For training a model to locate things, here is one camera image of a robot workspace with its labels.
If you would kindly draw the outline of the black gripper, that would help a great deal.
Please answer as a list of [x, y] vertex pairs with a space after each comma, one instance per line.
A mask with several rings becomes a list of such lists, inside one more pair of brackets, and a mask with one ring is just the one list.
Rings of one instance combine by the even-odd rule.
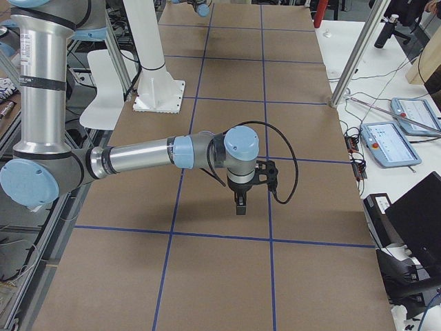
[[247, 174], [238, 176], [235, 174], [227, 175], [228, 187], [234, 192], [234, 200], [236, 203], [236, 214], [239, 216], [246, 215], [247, 211], [247, 192], [254, 185], [259, 184], [258, 174]]

